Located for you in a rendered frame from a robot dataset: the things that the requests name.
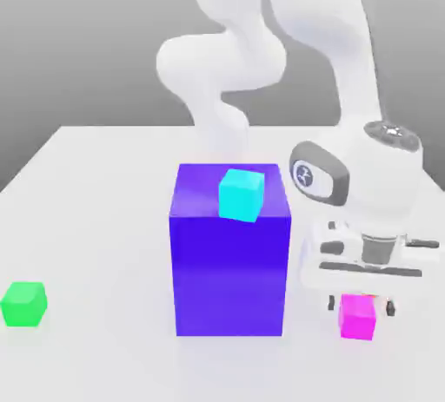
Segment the small green cube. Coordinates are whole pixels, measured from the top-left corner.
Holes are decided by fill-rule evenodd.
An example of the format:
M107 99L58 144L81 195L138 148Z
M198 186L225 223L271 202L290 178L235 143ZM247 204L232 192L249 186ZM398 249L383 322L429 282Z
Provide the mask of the small green cube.
M48 307L42 282L14 281L0 301L7 327L37 327Z

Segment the small cyan cube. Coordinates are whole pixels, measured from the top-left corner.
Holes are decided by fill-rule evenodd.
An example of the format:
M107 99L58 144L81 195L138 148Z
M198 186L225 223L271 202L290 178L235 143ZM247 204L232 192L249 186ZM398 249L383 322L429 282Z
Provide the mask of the small cyan cube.
M218 215L254 223L264 201L265 174L229 168L218 185Z

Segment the small magenta cube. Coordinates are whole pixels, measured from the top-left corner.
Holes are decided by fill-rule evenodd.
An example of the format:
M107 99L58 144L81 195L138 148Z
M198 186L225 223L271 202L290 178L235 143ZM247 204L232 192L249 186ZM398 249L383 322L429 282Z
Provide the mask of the small magenta cube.
M371 341L375 333L375 297L344 293L340 300L338 324L341 337Z

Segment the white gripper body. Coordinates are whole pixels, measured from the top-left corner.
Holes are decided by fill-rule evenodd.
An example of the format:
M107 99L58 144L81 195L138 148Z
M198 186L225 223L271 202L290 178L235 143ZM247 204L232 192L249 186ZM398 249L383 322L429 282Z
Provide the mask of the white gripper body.
M426 274L415 268L364 266L317 258L302 262L300 277L306 287L327 293L400 297L421 292Z

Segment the large blue box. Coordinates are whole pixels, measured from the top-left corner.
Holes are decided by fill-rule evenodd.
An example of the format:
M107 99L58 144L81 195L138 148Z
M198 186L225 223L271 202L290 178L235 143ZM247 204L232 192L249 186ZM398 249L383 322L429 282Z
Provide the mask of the large blue box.
M280 169L243 164L265 177L256 222L218 214L229 164L180 164L169 211L176 333L282 334L291 213Z

